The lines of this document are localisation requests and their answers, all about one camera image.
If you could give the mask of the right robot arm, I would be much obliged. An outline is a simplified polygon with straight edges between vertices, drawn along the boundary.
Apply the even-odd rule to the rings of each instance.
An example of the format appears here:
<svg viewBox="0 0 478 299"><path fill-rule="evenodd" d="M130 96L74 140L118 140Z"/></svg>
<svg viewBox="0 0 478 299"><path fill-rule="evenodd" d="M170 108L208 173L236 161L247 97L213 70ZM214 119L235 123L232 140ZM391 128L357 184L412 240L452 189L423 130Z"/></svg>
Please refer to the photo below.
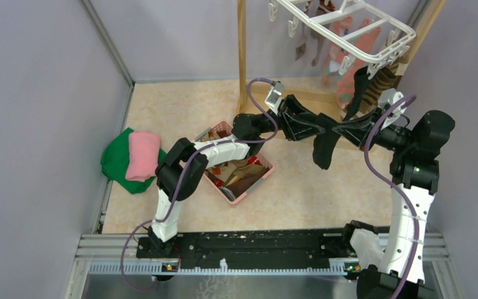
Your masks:
<svg viewBox="0 0 478 299"><path fill-rule="evenodd" d="M345 226L341 251L358 258L357 298L436 298L425 284L423 248L426 220L438 191L437 156L455 127L447 113L431 110L413 129L383 127L385 112L335 125L333 131L360 146L371 172L391 186L392 215L387 246L363 222Z"/></svg>

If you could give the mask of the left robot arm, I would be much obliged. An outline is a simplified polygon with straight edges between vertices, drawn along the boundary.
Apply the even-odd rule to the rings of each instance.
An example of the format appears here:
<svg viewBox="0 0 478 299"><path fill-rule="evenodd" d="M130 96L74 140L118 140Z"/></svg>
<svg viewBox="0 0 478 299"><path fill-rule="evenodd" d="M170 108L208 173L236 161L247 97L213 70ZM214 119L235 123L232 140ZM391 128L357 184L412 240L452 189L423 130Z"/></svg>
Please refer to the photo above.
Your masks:
<svg viewBox="0 0 478 299"><path fill-rule="evenodd" d="M263 133L274 137L282 131L288 140L299 141L325 136L336 124L329 116L311 112L294 95L289 95L280 99L274 109L238 114L229 136L206 142L179 139L156 170L159 199L148 229L151 250L163 258L172 254L182 202L193 195L207 169L256 155L267 142L261 137Z"/></svg>

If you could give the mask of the black sock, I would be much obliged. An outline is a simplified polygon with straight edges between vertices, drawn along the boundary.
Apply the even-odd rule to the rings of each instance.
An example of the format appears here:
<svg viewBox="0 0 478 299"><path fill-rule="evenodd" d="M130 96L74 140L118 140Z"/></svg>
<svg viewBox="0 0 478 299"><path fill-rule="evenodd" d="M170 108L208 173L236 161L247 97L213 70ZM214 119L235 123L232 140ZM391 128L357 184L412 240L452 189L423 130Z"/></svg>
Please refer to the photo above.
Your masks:
<svg viewBox="0 0 478 299"><path fill-rule="evenodd" d="M362 98L366 89L370 84L368 67L362 67L354 73L354 95L351 102L348 105L347 113L343 117L342 121L348 121L357 114L360 109Z"/></svg>
<svg viewBox="0 0 478 299"><path fill-rule="evenodd" d="M318 134L313 141L313 162L321 169L329 169L332 162L334 148L340 135L333 130L339 123L333 118L320 113L316 124L325 129L325 132Z"/></svg>

